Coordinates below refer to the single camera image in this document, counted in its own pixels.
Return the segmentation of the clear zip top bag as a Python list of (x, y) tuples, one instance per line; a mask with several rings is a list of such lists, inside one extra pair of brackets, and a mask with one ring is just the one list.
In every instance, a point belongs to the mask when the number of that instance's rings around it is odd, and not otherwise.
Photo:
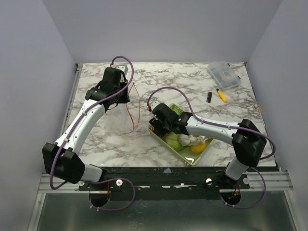
[(136, 131), (141, 122), (141, 95), (133, 82), (128, 89), (130, 102), (119, 104), (116, 113), (120, 118), (120, 128), (124, 131)]

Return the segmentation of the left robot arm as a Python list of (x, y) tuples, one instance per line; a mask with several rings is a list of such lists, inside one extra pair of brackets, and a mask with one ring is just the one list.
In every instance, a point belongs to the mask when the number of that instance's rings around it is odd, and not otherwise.
[(87, 91), (79, 113), (67, 130), (54, 143), (43, 146), (44, 166), (48, 174), (70, 183), (90, 181), (96, 190), (106, 186), (105, 170), (83, 163), (79, 154), (92, 128), (109, 107), (130, 101), (125, 88), (127, 72), (126, 65), (106, 68), (102, 80)]

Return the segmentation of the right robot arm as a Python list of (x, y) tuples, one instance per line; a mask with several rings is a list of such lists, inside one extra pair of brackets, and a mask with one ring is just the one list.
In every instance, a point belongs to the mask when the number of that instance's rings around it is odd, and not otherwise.
[(222, 185), (228, 189), (239, 183), (240, 176), (246, 170), (258, 166), (267, 143), (263, 134), (248, 119), (240, 123), (205, 121), (189, 112), (178, 115), (164, 103), (157, 105), (151, 112), (161, 131), (177, 135), (199, 135), (232, 145), (235, 158), (227, 165), (221, 177)]

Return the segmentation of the yellow toy lemon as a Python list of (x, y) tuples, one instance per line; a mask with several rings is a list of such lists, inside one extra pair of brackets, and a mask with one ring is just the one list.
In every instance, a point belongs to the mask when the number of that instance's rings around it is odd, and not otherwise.
[(201, 154), (207, 148), (207, 144), (199, 144), (199, 145), (192, 145), (191, 152), (194, 154)]

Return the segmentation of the pale green toy lettuce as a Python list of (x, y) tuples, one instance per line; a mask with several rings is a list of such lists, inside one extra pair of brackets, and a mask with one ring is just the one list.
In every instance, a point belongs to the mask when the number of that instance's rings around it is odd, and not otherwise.
[(179, 142), (179, 135), (171, 132), (166, 135), (166, 143), (175, 151), (181, 151), (184, 146)]

